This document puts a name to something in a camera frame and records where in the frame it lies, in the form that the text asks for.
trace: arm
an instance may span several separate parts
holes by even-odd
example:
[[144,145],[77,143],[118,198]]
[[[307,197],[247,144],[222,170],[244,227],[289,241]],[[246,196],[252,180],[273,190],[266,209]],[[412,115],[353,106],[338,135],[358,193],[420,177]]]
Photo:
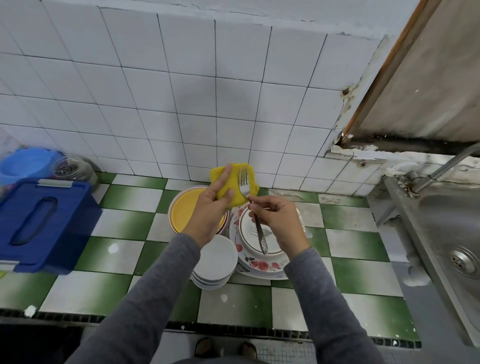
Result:
[[199,259],[198,244],[189,235],[175,235],[68,363],[150,363],[173,305]]
[[285,267],[297,293],[319,363],[383,363],[318,252],[304,250]]

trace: hand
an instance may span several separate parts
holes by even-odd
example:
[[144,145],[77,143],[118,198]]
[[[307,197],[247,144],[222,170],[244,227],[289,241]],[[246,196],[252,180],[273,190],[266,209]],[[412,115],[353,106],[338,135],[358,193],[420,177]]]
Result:
[[222,189],[232,173],[232,164],[225,166],[220,177],[205,189],[199,196],[192,217],[183,229],[183,233],[190,235],[200,249],[212,241],[215,236],[222,216],[228,210],[228,205],[233,199],[234,192],[231,188],[215,201],[216,193]]
[[251,211],[248,216],[253,218],[252,212],[254,212],[262,224],[266,224],[272,229],[278,245],[287,253],[290,261],[310,248],[293,202],[278,196],[249,196],[249,199],[253,203],[249,205]]

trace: stainless steel sink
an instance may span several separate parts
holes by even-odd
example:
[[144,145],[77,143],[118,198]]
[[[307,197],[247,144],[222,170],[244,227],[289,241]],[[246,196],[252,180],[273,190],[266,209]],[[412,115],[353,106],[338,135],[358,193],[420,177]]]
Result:
[[434,182],[412,197],[383,181],[463,341],[480,347],[480,186]]

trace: blue plastic container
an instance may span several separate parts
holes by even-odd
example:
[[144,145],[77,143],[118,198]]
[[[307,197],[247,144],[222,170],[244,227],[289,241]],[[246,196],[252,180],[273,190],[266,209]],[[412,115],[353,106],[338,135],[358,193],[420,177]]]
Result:
[[62,154],[53,150],[18,149],[0,162],[0,184],[8,186],[27,177],[50,177],[52,164],[60,158]]
[[18,182],[0,203],[3,266],[14,272],[70,273],[102,214],[91,189],[88,182]]

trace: yellow sponge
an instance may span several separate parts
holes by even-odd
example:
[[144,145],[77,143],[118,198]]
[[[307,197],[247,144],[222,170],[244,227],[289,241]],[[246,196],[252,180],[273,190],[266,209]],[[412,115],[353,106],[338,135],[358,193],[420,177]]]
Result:
[[[235,192],[229,208],[241,206],[248,201],[245,197],[243,197],[239,188],[239,171],[242,168],[248,168],[250,194],[257,196],[258,190],[260,189],[260,187],[255,183],[255,172],[253,172],[253,168],[251,166],[249,166],[247,163],[233,163],[232,174],[230,175],[230,178],[225,186],[223,186],[223,188],[216,194],[216,198],[220,199],[229,188]],[[210,170],[210,180],[212,182],[216,181],[224,169],[225,167],[217,167]]]

